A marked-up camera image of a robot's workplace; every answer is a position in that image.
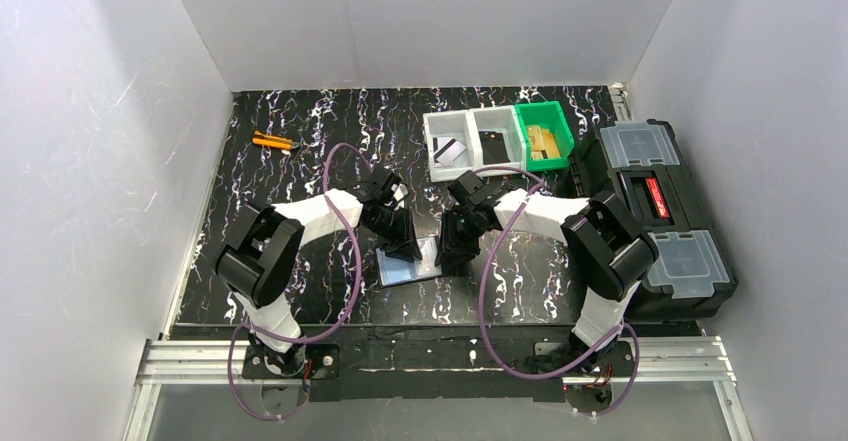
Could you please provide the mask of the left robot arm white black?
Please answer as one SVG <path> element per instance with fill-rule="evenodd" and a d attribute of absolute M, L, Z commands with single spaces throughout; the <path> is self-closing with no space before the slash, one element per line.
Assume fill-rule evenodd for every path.
<path fill-rule="evenodd" d="M 276 205 L 248 203 L 239 210 L 215 261 L 215 274 L 242 303 L 256 337 L 281 356 L 303 342 L 302 330 L 284 295 L 301 246 L 364 227 L 383 241 L 394 259 L 423 259 L 400 176 L 374 167 L 350 190 Z"/>

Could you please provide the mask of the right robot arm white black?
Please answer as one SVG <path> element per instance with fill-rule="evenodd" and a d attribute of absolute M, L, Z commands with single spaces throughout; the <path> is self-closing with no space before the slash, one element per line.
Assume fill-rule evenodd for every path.
<path fill-rule="evenodd" d="M 611 191 L 591 198 L 561 198 L 488 182 L 472 171 L 448 186 L 454 205 L 445 211 L 435 264 L 454 274 L 481 252 L 490 231 L 516 229 L 563 242 L 585 299 L 569 345 L 577 354 L 605 349 L 618 333 L 639 284 L 659 260 L 656 242 Z"/>

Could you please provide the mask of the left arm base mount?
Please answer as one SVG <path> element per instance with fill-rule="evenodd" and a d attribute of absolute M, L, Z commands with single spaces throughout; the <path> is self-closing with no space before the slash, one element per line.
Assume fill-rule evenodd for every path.
<path fill-rule="evenodd" d="M 280 355 L 257 342 L 246 348 L 235 379 L 259 389 L 265 416 L 280 416 L 304 405 L 316 381 L 334 380 L 339 362 L 333 344 L 295 345 Z"/>

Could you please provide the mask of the black leather card holder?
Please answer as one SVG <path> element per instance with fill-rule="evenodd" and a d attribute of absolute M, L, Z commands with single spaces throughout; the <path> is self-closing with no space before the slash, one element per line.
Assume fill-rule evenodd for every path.
<path fill-rule="evenodd" d="M 379 268 L 378 286 L 381 289 L 432 280 L 442 276 L 442 268 L 435 264 L 437 237 L 419 238 L 417 242 L 422 259 L 416 261 L 392 258 L 387 256 L 383 249 L 376 250 Z"/>

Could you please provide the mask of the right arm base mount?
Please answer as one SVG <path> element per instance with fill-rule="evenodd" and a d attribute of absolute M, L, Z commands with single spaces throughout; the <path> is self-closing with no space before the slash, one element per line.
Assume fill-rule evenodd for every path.
<path fill-rule="evenodd" d="M 637 349 L 629 341 L 608 343 L 563 375 L 565 398 L 572 411 L 597 419 L 623 402 L 635 384 L 640 365 Z M 577 338 L 543 341 L 534 345 L 527 363 L 533 374 L 542 374 L 565 366 L 588 349 Z"/>

